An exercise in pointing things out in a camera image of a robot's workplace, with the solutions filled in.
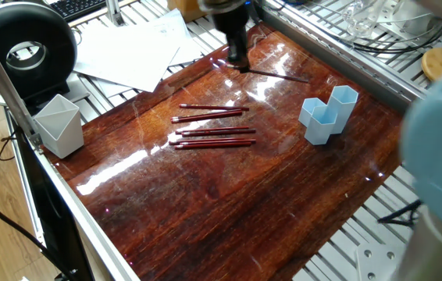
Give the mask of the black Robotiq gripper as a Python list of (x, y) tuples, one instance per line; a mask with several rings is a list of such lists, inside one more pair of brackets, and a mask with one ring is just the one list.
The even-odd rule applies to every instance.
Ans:
[(247, 35), (242, 33), (248, 22), (245, 0), (205, 0), (205, 12), (212, 17), (215, 28), (227, 35), (227, 60), (242, 73), (250, 70)]

